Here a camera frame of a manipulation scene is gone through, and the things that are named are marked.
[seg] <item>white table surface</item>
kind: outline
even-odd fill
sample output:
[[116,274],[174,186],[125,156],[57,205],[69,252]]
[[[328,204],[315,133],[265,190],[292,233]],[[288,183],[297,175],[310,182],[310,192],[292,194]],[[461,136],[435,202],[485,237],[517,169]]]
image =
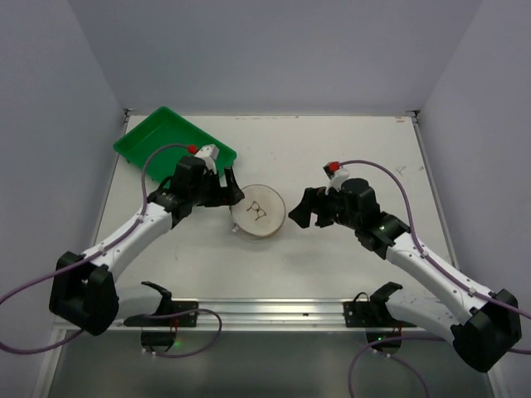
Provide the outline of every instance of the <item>white table surface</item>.
[[[133,116],[128,132],[145,117]],[[339,116],[193,116],[190,122],[235,149],[240,187],[266,184],[288,211],[306,187],[328,182],[322,166],[331,160],[362,158],[396,172],[412,202],[417,230],[441,257],[449,259],[436,205],[409,118]],[[351,176],[368,179],[384,211],[404,221],[402,197],[392,180],[366,166]],[[138,210],[140,171],[120,157],[101,221],[104,239]],[[156,188],[148,181],[148,192]],[[118,287],[144,280],[161,284],[174,297],[195,299],[341,299],[371,293],[388,281],[422,286],[399,268],[366,251],[342,226],[301,230],[287,219],[274,239],[242,240],[231,232],[226,208],[196,208],[174,230],[156,240],[122,274]]]

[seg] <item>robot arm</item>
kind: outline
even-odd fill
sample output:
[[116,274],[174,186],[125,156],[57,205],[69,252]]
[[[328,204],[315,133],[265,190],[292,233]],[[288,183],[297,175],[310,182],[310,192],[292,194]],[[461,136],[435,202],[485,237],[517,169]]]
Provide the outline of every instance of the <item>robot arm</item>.
[[[349,178],[348,171],[337,163],[329,163],[324,170],[329,185],[306,188],[301,203],[289,217],[301,228],[307,228],[314,213],[316,226],[340,224],[354,230],[364,248],[408,272],[435,296],[423,298],[399,284],[386,284],[370,298],[373,317],[406,321],[424,328],[451,342],[470,366],[488,371],[521,338],[519,316],[486,303],[471,292],[518,307],[516,298],[504,289],[495,294],[478,284],[422,242],[421,248],[417,248],[409,226],[380,210],[367,181]],[[426,260],[426,255],[470,290],[450,281]]]
[[94,336],[115,319],[176,313],[171,293],[156,284],[143,282],[118,292],[114,284],[146,247],[189,216],[195,206],[233,206],[243,199],[230,167],[225,169],[227,186],[221,187],[217,153],[216,146],[208,145],[195,156],[182,157],[173,176],[149,194],[141,210],[118,230],[80,255],[65,253],[57,261],[57,270],[86,258],[92,260],[54,278],[50,311]]

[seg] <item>white wall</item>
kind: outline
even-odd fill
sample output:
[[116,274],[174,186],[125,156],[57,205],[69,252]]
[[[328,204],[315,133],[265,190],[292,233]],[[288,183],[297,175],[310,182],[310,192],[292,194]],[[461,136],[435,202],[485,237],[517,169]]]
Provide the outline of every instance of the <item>white wall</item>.
[[[0,294],[90,243],[114,166],[121,109],[64,0],[0,12]],[[48,343],[51,283],[6,302],[0,339]],[[42,355],[0,352],[0,396],[31,394]]]
[[420,109],[480,0],[70,0],[122,104],[204,114]]
[[[485,0],[421,112],[462,269],[531,311],[531,3]],[[521,347],[531,348],[523,320]],[[512,397],[529,396],[529,357],[508,354]]]

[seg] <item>green tray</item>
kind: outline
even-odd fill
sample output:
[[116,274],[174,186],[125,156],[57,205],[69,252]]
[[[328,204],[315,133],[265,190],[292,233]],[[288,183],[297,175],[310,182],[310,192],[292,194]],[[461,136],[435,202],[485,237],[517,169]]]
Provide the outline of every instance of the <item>green tray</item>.
[[[155,110],[141,124],[114,143],[114,150],[135,166],[142,168],[149,155],[169,143],[195,144],[198,148],[211,143],[219,149],[216,168],[220,176],[236,159],[236,152],[220,143],[165,106]],[[149,164],[147,174],[156,182],[172,176],[178,160],[189,155],[185,148],[169,148],[158,154]]]

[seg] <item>eyeglasses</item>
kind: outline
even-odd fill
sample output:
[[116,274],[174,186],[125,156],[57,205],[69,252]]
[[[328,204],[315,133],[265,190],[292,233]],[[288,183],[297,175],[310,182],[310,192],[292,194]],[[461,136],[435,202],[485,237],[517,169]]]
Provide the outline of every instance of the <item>eyeglasses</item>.
[[256,219],[255,221],[260,220],[262,217],[267,216],[267,213],[264,209],[260,207],[260,204],[257,201],[253,201],[251,203],[251,206],[247,209],[247,211],[256,211]]

